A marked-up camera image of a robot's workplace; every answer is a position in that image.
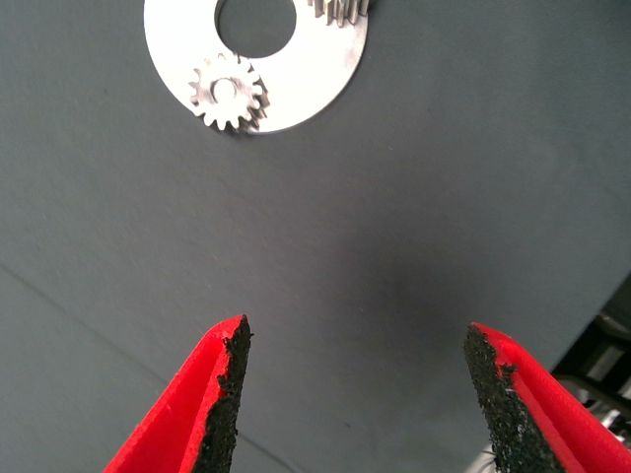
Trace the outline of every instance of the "small metal gear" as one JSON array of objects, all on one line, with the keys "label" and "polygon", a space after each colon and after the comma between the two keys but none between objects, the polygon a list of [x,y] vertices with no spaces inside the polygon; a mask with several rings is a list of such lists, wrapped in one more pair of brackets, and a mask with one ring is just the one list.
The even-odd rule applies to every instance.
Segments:
[{"label": "small metal gear", "polygon": [[221,131],[228,123],[235,130],[242,125],[256,127],[265,105],[265,89],[249,61],[221,52],[194,71],[198,80],[189,83],[195,91],[190,101],[193,113],[204,115],[206,126],[216,123]]},{"label": "small metal gear", "polygon": [[326,24],[335,21],[342,28],[346,21],[351,25],[357,23],[358,17],[368,15],[370,0],[307,0],[315,9],[315,16],[326,16]]}]

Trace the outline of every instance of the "gray surface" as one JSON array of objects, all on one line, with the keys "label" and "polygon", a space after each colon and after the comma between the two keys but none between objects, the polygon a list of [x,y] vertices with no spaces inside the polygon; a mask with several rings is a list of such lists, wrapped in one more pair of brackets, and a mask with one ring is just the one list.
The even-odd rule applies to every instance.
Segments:
[{"label": "gray surface", "polygon": [[140,1],[5,0],[0,470],[98,470],[239,312],[235,473],[464,469],[466,323],[551,366],[631,266],[629,25],[381,1],[332,107],[233,138],[166,91]]}]

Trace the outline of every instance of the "metal washer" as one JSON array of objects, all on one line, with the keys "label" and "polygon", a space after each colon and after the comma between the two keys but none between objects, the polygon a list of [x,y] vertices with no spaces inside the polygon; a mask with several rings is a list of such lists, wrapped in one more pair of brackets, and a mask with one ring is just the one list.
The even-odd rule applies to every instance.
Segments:
[{"label": "metal washer", "polygon": [[[338,95],[355,73],[364,52],[368,17],[356,25],[328,26],[315,18],[307,0],[293,0],[296,29],[278,52],[248,58],[268,91],[265,118],[250,133],[272,133],[311,118]],[[146,0],[145,35],[154,65],[172,94],[189,110],[203,60],[230,48],[221,41],[217,20],[224,0]]]}]

